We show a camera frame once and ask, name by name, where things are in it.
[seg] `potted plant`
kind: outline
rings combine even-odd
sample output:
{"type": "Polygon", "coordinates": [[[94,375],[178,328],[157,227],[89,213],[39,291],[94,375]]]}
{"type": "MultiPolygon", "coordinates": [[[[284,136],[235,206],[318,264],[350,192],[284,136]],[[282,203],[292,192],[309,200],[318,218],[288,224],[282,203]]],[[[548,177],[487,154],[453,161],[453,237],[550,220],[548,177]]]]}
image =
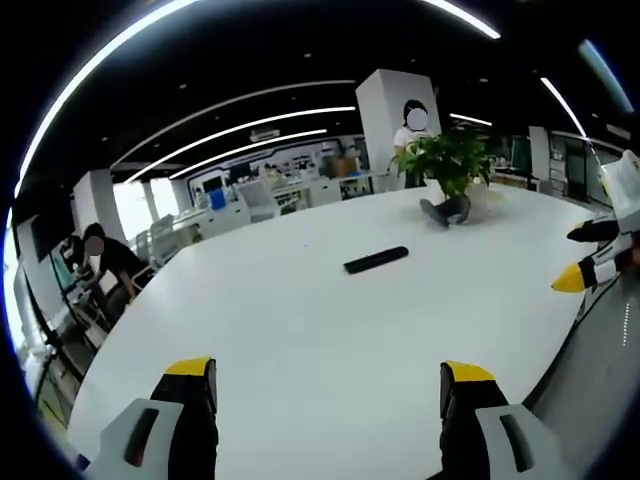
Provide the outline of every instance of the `potted plant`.
{"type": "Polygon", "coordinates": [[[426,213],[445,226],[455,214],[459,215],[458,223],[462,223],[471,207],[470,190],[478,183],[489,185],[490,163],[484,154],[484,145],[476,135],[465,130],[420,138],[395,161],[398,173],[438,182],[445,201],[438,206],[424,199],[420,203],[426,213]]]}

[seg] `computer monitor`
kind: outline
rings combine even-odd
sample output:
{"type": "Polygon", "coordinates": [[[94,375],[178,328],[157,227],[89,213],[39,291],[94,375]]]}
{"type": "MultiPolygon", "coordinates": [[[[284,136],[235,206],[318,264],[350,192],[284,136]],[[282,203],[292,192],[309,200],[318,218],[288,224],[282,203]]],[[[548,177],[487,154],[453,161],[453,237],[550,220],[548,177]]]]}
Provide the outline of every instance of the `computer monitor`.
{"type": "Polygon", "coordinates": [[[213,192],[219,188],[222,188],[222,176],[212,178],[202,184],[202,189],[205,193],[213,192]]]}

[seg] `person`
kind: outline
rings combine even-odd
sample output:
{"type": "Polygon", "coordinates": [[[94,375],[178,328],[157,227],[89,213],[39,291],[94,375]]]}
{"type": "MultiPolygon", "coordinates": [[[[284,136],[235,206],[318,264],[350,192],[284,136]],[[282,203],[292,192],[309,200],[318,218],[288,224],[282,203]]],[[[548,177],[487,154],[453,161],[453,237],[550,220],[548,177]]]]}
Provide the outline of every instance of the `person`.
{"type": "Polygon", "coordinates": [[[131,249],[119,241],[107,237],[99,223],[93,223],[84,231],[84,248],[90,256],[100,256],[98,274],[92,280],[99,282],[107,271],[111,272],[118,283],[123,285],[130,297],[130,302],[136,298],[138,292],[133,284],[133,278],[144,270],[146,273],[136,279],[136,284],[145,287],[153,277],[149,265],[136,256],[131,249]]]}
{"type": "MultiPolygon", "coordinates": [[[[427,128],[429,113],[419,100],[408,100],[404,105],[404,121],[393,138],[396,156],[402,155],[407,146],[420,138],[431,137],[433,133],[427,128]]],[[[423,178],[416,178],[409,172],[405,175],[405,188],[423,187],[423,178]]]]}
{"type": "Polygon", "coordinates": [[[85,261],[84,243],[78,235],[70,235],[62,242],[60,246],[60,256],[63,258],[69,272],[74,272],[76,269],[79,270],[81,274],[86,272],[86,270],[83,269],[87,264],[85,261]]]}

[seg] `white pillar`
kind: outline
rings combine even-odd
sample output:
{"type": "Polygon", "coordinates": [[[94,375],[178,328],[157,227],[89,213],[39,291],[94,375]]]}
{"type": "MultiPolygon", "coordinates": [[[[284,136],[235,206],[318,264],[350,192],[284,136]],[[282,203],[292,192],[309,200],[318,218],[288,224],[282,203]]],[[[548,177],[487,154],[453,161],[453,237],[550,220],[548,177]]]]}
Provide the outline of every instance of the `white pillar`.
{"type": "Polygon", "coordinates": [[[92,170],[86,173],[73,187],[73,196],[79,223],[76,229],[80,235],[89,225],[98,222],[107,236],[127,244],[109,170],[92,170]]]}
{"type": "Polygon", "coordinates": [[[531,174],[538,180],[549,180],[549,134],[543,127],[529,127],[531,141],[531,174]]]}
{"type": "Polygon", "coordinates": [[[147,205],[149,206],[151,220],[157,222],[160,220],[160,215],[158,215],[158,208],[156,207],[156,199],[153,196],[153,190],[151,189],[151,182],[142,182],[142,189],[144,190],[144,198],[147,200],[147,205]]]}
{"type": "Polygon", "coordinates": [[[402,126],[407,100],[418,100],[429,112],[428,129],[442,133],[433,86],[428,77],[376,70],[356,89],[371,170],[384,173],[394,156],[393,137],[402,126]]]}
{"type": "Polygon", "coordinates": [[[173,193],[175,194],[176,201],[178,202],[178,209],[181,212],[193,208],[186,180],[171,180],[171,188],[173,188],[173,193]]]}

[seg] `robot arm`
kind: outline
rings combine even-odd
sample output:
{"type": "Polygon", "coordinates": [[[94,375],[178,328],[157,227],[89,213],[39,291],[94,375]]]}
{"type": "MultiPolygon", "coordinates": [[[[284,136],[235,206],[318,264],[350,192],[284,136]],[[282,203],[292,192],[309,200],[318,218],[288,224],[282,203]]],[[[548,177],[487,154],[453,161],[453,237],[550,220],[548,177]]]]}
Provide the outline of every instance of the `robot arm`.
{"type": "Polygon", "coordinates": [[[579,293],[613,279],[631,267],[640,240],[640,159],[626,150],[620,160],[602,166],[602,184],[613,205],[613,216],[578,225],[567,237],[578,242],[609,242],[570,265],[552,284],[560,292],[579,293]]]}

